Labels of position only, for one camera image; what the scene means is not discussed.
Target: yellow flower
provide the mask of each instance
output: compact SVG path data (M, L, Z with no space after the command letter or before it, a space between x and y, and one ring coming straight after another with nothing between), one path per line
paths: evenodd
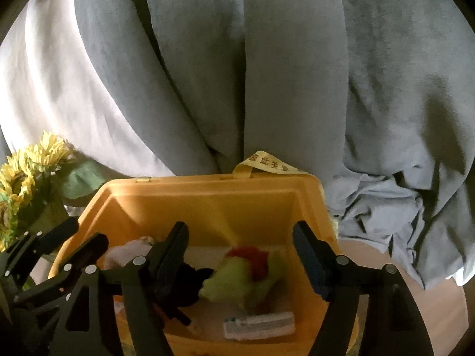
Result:
M23 179L21 182L21 190L20 194L18 195L19 197L24 197L25 195L32 196L32 190L31 188L35 185L35 179L33 177L26 177Z
M55 143L58 142L58 135L53 134L52 132L43 131L43 137L40 140L40 145L46 151L49 151Z
M2 165L0 173L8 180L11 181L18 173L21 173L20 165L18 164L18 155L13 154L11 157L7 157L8 163Z
M5 200L5 199L7 199L7 197L9 197L9 196L10 196L10 194L8 194L4 189L2 189L2 188L0 187L0 199Z
M0 174L0 183L1 183L2 186L3 186L3 189L0 188L0 191L3 190L6 194L11 195L12 190L11 190L10 181L7 180L7 179L3 176L3 174Z
M26 147L25 153L36 165L56 166L61 160L67 158L72 151L63 138L44 132L40 145ZM38 167L38 170L43 172L45 168Z
M23 171L27 177L32 177L32 169L30 167L30 160L25 149L21 148L18 150L18 164L20 165L21 171Z
M18 214L18 210L20 209L21 204L24 201L23 196L19 196L17 194L12 194L10 196L11 200L13 201L11 205L11 211L14 215Z
M42 165L47 156L47 151L38 145L28 146L25 148L25 153L28 155L28 158L32 160L33 163Z

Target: green plush toy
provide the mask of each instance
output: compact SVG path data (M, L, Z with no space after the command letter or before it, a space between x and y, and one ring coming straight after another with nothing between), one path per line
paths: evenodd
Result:
M199 296L211 302L231 302L242 310L253 310L284 274L284 261L279 253L270 253L267 265L267 277L253 281L249 260L225 257L211 278L203 282Z

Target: gray fabric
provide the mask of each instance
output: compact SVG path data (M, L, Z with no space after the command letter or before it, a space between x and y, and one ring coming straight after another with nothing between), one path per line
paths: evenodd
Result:
M242 161L243 0L147 0L161 55L223 171Z
M341 237L389 249L424 287L473 268L475 35L451 0L147 1L183 108L130 0L75 5L99 76L166 164L202 172L194 122L221 170L266 150L318 176ZM162 102L158 130L145 109ZM189 123L185 153L171 117Z
M341 0L244 0L245 153L319 177L343 158L348 47Z
M7 145L3 132L0 129L0 165L6 163L7 157L11 155L10 149Z
M177 175L216 163L172 89L131 0L75 0L81 37L97 74L136 134Z
M475 260L475 187L464 184L475 154L475 36L452 0L343 6L344 163L369 175L329 206L343 216L343 236L390 245L393 258L432 287Z

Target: yellow plastic container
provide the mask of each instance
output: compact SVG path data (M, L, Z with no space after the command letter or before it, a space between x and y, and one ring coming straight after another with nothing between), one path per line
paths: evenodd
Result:
M96 232L109 247L141 236L163 240L176 221L189 227L190 246L285 245L286 282L295 334L252 342L207 341L182 331L166 333L175 355L307 355L327 310L315 295L292 245L291 232L306 220L320 240L340 253L317 178L253 173L197 177L137 178L104 185L79 219L79 232L61 248L58 265ZM358 325L350 346L355 343Z

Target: white cloth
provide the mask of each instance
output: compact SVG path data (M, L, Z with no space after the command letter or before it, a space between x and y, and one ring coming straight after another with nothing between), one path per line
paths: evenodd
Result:
M129 241L123 246L110 248L104 256L104 269L117 268L127 265L138 256L146 256L151 249L148 237L141 237L138 240Z
M87 56L74 0L30 0L0 46L0 127L11 151L43 130L131 177L173 173L135 134Z
M464 267L446 279L453 277L457 285L463 286L469 282L473 276L475 276L475 268Z

